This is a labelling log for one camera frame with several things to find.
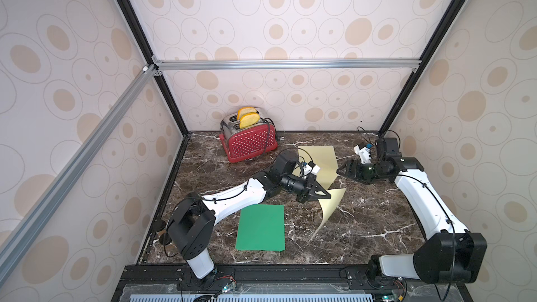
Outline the brown spice jar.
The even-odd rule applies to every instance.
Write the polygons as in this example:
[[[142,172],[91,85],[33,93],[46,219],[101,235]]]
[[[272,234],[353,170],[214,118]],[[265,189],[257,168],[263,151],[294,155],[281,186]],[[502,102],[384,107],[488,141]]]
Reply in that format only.
[[[166,246],[168,246],[169,244],[172,243],[171,237],[169,236],[169,234],[167,232],[164,232],[163,234],[161,234],[159,236],[159,243],[163,247],[166,247]]]
[[[155,233],[163,234],[166,231],[166,222],[162,219],[154,220],[151,224],[151,229]]]

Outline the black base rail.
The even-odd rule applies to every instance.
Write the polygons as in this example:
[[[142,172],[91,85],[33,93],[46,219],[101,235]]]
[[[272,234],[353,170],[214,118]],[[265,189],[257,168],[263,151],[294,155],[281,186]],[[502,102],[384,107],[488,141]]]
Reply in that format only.
[[[465,285],[366,277],[365,265],[220,264],[200,280],[184,264],[127,266],[113,301],[471,301]]]

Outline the yellow toast slice front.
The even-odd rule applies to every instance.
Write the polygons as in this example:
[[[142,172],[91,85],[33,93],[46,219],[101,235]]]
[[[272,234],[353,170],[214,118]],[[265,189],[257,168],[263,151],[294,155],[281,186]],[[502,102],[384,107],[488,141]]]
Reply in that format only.
[[[257,124],[260,121],[258,113],[247,113],[241,116],[239,120],[239,129],[245,129]]]

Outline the yellow toast slice rear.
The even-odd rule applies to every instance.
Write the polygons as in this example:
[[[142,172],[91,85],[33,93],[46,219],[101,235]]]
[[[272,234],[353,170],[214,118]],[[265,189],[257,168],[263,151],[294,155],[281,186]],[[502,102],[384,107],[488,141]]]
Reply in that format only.
[[[252,107],[252,106],[247,106],[247,107],[243,107],[241,109],[238,110],[238,113],[237,113],[237,120],[241,120],[243,117],[249,115],[249,114],[257,114],[257,109]]]

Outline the red polka dot toaster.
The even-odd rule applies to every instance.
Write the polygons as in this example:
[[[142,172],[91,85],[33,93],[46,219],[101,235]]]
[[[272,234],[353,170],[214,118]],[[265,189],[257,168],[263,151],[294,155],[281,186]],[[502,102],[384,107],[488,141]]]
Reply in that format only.
[[[260,121],[245,129],[239,129],[238,111],[227,115],[220,122],[219,139],[229,162],[252,159],[278,147],[274,122],[268,117],[263,117],[260,110],[257,109],[257,112]]]

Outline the horizontal aluminium frame bar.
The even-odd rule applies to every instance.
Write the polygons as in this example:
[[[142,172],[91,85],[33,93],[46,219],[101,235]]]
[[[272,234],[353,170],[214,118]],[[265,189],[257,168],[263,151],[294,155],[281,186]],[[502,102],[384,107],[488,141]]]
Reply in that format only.
[[[221,60],[221,61],[164,61],[156,66],[161,71],[181,70],[282,70],[282,69],[369,69],[369,68],[418,68],[418,58],[375,59],[314,59],[314,60]]]

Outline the left diagonal aluminium frame bar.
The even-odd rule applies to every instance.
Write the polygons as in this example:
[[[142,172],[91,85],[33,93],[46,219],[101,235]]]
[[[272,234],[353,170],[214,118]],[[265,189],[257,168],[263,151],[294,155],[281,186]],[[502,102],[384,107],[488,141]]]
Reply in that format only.
[[[67,194],[78,182],[85,169],[102,149],[103,144],[131,108],[134,100],[142,89],[155,76],[157,66],[149,64],[124,91],[120,99],[113,105],[87,140],[76,151],[75,155],[53,180],[41,198],[33,205],[28,215],[13,231],[5,245],[1,248],[1,284],[4,285],[9,276],[28,252],[36,238],[50,221],[50,218],[64,201]]]

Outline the brown spice jar front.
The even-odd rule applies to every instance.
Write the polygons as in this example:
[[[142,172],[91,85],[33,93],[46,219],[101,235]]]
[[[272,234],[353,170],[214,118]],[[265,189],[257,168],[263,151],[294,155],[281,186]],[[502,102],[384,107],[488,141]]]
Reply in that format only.
[[[168,246],[169,244],[172,243],[171,237],[169,236],[169,234],[167,232],[164,232],[163,234],[161,234],[159,236],[159,243],[163,247],[166,247],[166,246]]]

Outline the yellow paper sheet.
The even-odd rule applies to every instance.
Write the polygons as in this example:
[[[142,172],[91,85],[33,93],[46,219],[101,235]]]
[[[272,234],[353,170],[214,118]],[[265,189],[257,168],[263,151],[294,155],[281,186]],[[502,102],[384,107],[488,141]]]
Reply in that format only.
[[[313,162],[320,167],[317,182],[329,190],[337,178],[338,164],[333,146],[299,146],[298,153],[306,163]]]
[[[310,237],[309,241],[313,240],[313,238],[317,235],[320,229],[323,228],[323,226],[327,223],[328,219],[330,219],[330,217],[340,204],[344,194],[346,193],[346,190],[346,187],[328,190],[328,193],[331,195],[331,198],[319,200],[322,209],[322,221],[319,227],[313,232],[313,235]]]

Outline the yellow toast slice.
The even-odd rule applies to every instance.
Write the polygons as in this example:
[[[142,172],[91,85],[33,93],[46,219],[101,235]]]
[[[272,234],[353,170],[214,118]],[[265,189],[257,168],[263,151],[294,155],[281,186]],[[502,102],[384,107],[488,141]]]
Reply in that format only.
[[[237,120],[241,120],[243,117],[249,115],[249,114],[257,114],[257,109],[252,107],[252,106],[247,106],[247,107],[243,107],[241,109],[238,110],[238,113],[237,113]]]
[[[239,120],[239,129],[245,129],[257,124],[260,121],[258,113],[247,113],[241,116]]]

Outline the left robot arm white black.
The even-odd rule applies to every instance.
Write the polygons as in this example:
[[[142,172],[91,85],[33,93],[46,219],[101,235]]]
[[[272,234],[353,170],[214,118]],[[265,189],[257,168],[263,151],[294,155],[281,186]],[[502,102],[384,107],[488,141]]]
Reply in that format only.
[[[300,162],[296,152],[284,150],[272,165],[236,187],[204,197],[189,193],[174,208],[166,223],[166,234],[198,279],[214,276],[215,264],[207,250],[214,226],[281,192],[295,194],[302,204],[330,199],[331,194],[317,181],[319,171],[315,162]]]

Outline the brown spice jar rear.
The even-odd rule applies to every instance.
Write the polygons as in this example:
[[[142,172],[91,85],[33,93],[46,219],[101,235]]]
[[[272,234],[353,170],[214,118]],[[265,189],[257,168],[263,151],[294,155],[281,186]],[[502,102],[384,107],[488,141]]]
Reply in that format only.
[[[166,231],[166,222],[162,219],[154,220],[151,224],[151,229],[155,233],[163,234]]]

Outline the yellow paper sheet front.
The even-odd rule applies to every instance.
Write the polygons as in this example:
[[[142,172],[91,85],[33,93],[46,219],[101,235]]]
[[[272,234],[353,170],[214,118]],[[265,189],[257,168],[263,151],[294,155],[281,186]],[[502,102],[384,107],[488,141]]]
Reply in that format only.
[[[330,217],[340,204],[344,194],[346,193],[346,190],[346,187],[328,190],[328,193],[331,195],[331,198],[319,200],[322,209],[322,221],[319,227],[313,232],[313,235],[310,237],[309,241],[313,240],[313,238],[317,235],[320,229],[323,228],[323,226],[327,223],[328,219],[330,219]]]

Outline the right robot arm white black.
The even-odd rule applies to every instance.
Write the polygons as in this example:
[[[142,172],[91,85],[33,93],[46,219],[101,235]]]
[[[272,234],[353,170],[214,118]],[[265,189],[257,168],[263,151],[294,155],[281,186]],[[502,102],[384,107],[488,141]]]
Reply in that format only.
[[[470,232],[436,192],[424,166],[414,157],[404,157],[395,138],[379,138],[375,144],[362,141],[337,171],[349,180],[372,185],[394,182],[411,206],[425,243],[413,254],[374,255],[367,277],[381,276],[420,280],[428,284],[467,284],[478,278],[487,242],[481,233]]]

